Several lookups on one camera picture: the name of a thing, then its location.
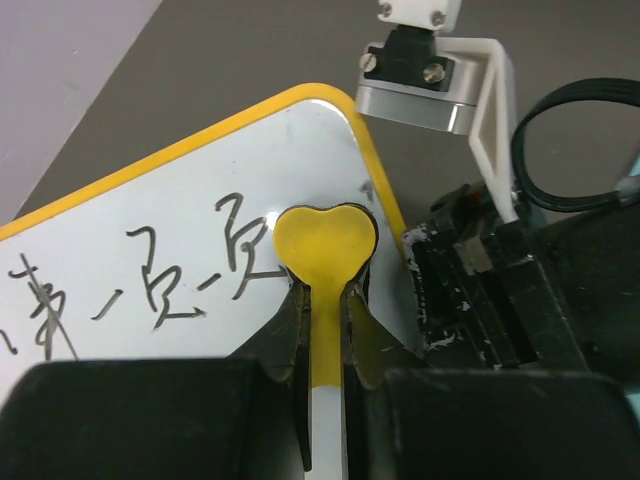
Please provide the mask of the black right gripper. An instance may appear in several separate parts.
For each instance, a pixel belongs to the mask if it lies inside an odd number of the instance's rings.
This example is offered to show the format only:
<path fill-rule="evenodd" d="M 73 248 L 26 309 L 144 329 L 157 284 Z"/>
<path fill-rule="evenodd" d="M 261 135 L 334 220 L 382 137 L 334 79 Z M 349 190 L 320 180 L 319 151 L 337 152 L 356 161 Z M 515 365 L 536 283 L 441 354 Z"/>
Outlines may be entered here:
<path fill-rule="evenodd" d="M 639 180 L 556 223 L 483 183 L 441 197 L 403 238 L 421 356 L 433 367 L 592 371 L 639 390 Z"/>

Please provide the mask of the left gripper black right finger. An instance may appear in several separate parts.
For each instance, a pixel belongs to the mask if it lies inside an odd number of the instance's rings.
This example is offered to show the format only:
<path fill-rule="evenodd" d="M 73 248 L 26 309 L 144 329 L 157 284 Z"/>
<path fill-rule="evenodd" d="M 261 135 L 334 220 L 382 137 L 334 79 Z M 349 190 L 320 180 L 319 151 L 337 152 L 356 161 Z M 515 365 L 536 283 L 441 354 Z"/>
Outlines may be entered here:
<path fill-rule="evenodd" d="M 639 421 L 609 378 L 430 368 L 340 297 L 350 479 L 635 479 Z"/>

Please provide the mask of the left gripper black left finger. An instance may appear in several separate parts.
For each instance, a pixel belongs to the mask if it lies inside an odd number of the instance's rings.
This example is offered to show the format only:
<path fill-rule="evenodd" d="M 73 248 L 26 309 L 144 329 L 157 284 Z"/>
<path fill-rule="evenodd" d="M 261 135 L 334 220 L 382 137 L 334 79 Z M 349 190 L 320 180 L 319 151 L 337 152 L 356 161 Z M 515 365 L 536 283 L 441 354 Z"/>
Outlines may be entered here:
<path fill-rule="evenodd" d="M 312 467 L 311 290 L 224 358 L 31 368 L 1 411 L 5 479 L 301 479 Z"/>

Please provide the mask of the yellow framed whiteboard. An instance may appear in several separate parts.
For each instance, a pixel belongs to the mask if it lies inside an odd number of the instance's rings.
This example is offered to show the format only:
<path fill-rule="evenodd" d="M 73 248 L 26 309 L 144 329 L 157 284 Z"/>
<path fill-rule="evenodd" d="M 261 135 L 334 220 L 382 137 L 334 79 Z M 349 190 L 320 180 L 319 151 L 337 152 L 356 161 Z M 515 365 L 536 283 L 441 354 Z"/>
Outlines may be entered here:
<path fill-rule="evenodd" d="M 404 347 L 413 304 L 405 227 L 354 101 L 293 87 L 1 230 L 1 411 L 33 367 L 224 358 L 301 282 L 273 245 L 297 206 L 355 204 L 377 224 L 360 275 L 371 314 Z M 311 386 L 312 467 L 347 477 L 344 381 Z"/>

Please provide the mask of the yellow heart eraser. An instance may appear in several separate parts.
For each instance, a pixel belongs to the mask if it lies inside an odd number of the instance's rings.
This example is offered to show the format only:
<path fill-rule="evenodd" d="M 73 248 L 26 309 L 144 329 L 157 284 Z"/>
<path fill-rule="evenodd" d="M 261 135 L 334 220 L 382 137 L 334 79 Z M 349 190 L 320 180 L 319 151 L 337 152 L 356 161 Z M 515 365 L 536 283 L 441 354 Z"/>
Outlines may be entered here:
<path fill-rule="evenodd" d="M 369 262 L 377 241 L 375 219 L 355 204 L 292 207 L 275 223 L 279 259 L 310 287 L 313 388 L 342 384 L 341 296 Z"/>

